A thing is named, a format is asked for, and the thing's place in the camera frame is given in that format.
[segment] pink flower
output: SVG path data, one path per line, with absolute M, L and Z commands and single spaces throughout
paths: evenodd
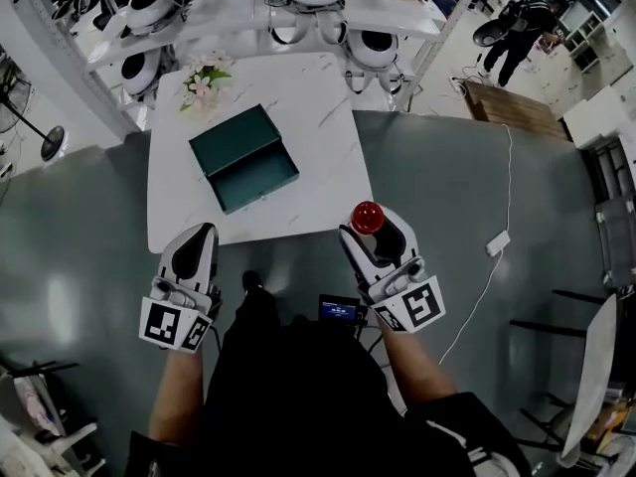
M 205 98 L 210 94 L 210 77 L 201 79 L 199 75 L 195 75 L 195 82 L 188 85 L 188 89 L 193 91 L 197 97 Z

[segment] open box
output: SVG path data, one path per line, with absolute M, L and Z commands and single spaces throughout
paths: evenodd
M 190 146 L 226 214 L 298 178 L 260 104 L 191 139 Z

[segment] plug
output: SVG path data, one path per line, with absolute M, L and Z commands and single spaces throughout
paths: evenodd
M 460 95 L 463 94 L 463 90 L 462 90 L 462 86 L 459 82 L 459 79 L 457 79 L 455 76 L 451 76 L 448 78 L 450 80 L 450 85 L 453 87 L 453 90 L 455 90 L 457 93 L 459 93 Z
M 491 256 L 496 256 L 504 247 L 510 243 L 510 236 L 506 230 L 503 230 L 500 234 L 494 237 L 486 244 L 486 252 Z

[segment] white table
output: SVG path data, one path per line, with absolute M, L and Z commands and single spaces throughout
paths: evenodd
M 233 61 L 231 85 L 208 114 L 179 112 L 183 72 L 161 78 L 148 166 L 148 246 L 162 252 L 181 231 L 203 222 L 221 244 L 333 230 L 372 198 L 358 131 L 331 54 Z M 223 213 L 188 141 L 261 104 L 282 135 L 298 179 L 246 207 Z

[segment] white cable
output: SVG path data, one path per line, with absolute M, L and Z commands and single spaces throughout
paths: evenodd
M 506 232 L 509 232 L 510 231 L 511 188 L 512 188 L 512 183 L 513 183 L 513 176 L 512 176 L 513 136 L 510 133 L 510 128 L 508 127 L 508 125 L 503 124 L 503 126 L 506 127 L 506 130 L 508 131 L 508 139 L 510 140 L 510 145 L 508 147 L 508 206 L 506 208 Z M 495 263 L 495 266 L 493 267 L 493 269 L 490 271 L 490 274 L 488 275 L 488 280 L 486 281 L 486 286 L 484 286 L 484 290 L 481 292 L 481 295 L 479 295 L 479 298 L 477 299 L 477 302 L 475 302 L 475 306 L 473 307 L 472 311 L 468 315 L 468 318 L 466 318 L 466 321 L 463 323 L 463 325 L 459 329 L 459 332 L 457 332 L 457 335 L 455 336 L 455 339 L 453 339 L 453 342 L 450 344 L 448 349 L 444 352 L 444 355 L 441 356 L 441 359 L 439 359 L 439 364 L 440 365 L 444 361 L 446 356 L 450 353 L 450 351 L 453 349 L 453 347 L 455 346 L 455 343 L 457 343 L 457 341 L 459 340 L 459 336 L 461 336 L 461 333 L 466 328 L 466 326 L 468 325 L 468 323 L 472 319 L 473 315 L 477 311 L 477 306 L 479 305 L 481 300 L 486 295 L 486 292 L 488 291 L 488 286 L 490 286 L 490 281 L 492 280 L 493 275 L 495 274 L 495 270 L 497 270 L 497 267 L 499 266 L 499 263 L 501 263 L 501 260 L 502 260 L 503 257 L 504 257 L 504 251 L 502 250 L 501 253 L 499 254 L 499 257 L 497 258 L 497 262 Z

